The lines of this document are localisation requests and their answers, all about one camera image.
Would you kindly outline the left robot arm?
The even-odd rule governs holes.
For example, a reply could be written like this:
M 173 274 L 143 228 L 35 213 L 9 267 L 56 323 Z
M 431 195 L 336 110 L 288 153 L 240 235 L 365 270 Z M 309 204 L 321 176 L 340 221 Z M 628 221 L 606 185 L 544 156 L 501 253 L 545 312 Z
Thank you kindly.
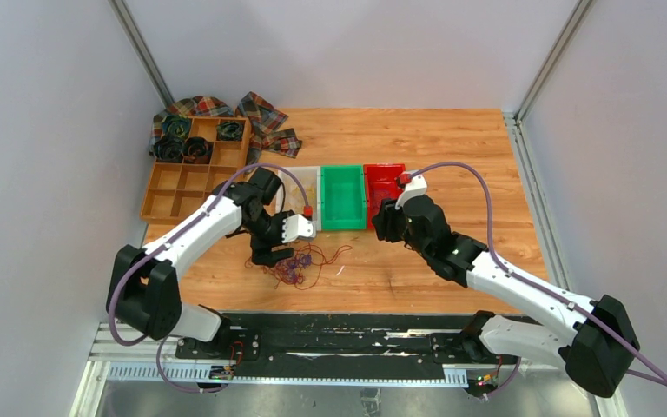
M 221 315 L 182 301 L 179 282 L 213 245 L 236 231 L 249 233 L 253 263 L 268 267 L 291 257 L 289 243 L 316 236 L 308 203 L 300 213 L 270 215 L 265 210 L 281 185 L 280 174 L 294 177 L 272 163 L 244 166 L 161 238 L 140 248 L 128 244 L 117 252 L 106 304 L 117 343 L 135 345 L 119 335 L 116 323 L 121 321 L 139 332 L 138 341 L 173 335 L 197 340 L 211 359 L 229 352 L 232 338 L 222 329 Z

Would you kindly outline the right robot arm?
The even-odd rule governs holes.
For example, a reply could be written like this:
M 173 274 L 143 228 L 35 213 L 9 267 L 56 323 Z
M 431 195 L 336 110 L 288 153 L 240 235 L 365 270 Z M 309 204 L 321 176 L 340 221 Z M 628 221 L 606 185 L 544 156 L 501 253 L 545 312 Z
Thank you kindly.
M 585 391 L 610 398 L 640 347 L 624 304 L 555 287 L 516 268 L 471 236 L 451 230 L 442 208 L 421 195 L 403 205 L 385 199 L 372 223 L 379 240 L 403 242 L 440 278 L 493 295 L 530 317 L 531 324 L 479 314 L 461 341 L 464 355 L 518 356 L 562 368 Z

